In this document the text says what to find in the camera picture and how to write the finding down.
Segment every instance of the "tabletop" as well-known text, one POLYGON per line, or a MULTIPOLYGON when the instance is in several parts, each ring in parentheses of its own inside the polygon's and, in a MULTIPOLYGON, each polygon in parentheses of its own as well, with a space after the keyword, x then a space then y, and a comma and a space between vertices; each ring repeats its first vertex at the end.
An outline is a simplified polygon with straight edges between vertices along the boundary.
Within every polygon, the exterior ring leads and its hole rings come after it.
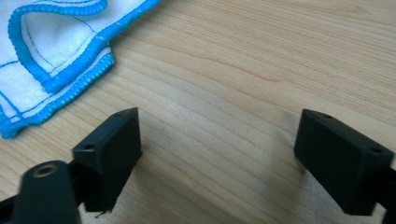
POLYGON ((0 200, 138 107, 143 157, 112 213, 81 206, 83 223, 380 223, 380 205, 345 215, 293 146, 308 108, 395 151, 395 12, 391 0, 163 0, 110 43, 104 77, 0 141, 0 200))

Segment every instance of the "blue and white cloth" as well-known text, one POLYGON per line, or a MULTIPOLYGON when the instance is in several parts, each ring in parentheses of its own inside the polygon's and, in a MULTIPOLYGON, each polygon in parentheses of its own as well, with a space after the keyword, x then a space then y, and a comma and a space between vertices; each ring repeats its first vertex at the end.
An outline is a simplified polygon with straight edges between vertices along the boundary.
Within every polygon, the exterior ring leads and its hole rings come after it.
POLYGON ((114 63, 108 41, 159 1, 0 1, 3 138, 79 96, 114 63))

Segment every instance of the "cloth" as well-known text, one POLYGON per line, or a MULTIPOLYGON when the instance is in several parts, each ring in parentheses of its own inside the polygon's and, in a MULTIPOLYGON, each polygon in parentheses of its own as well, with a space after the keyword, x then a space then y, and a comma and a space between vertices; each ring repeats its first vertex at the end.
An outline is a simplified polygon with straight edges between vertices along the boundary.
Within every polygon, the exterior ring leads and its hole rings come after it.
POLYGON ((159 1, 0 1, 3 138, 79 96, 114 63, 108 41, 159 1))

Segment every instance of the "folded cloth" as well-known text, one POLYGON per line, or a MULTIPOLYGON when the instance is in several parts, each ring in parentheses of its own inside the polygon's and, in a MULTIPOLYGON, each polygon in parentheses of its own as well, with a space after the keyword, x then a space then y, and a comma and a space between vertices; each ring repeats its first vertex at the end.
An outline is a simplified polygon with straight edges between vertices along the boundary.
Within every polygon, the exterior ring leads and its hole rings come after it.
POLYGON ((0 1, 3 138, 79 96, 114 63, 108 41, 159 1, 0 1))

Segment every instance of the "wood grain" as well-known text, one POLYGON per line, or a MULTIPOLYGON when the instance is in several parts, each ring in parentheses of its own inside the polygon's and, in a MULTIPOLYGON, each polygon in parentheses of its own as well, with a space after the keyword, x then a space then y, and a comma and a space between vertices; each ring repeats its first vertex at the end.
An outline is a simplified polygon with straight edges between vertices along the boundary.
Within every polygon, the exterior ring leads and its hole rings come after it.
POLYGON ((380 223, 381 206, 343 214, 292 148, 309 108, 395 150, 395 12, 390 0, 163 0, 111 42, 108 74, 0 142, 0 200, 137 106, 144 156, 114 211, 83 223, 380 223))

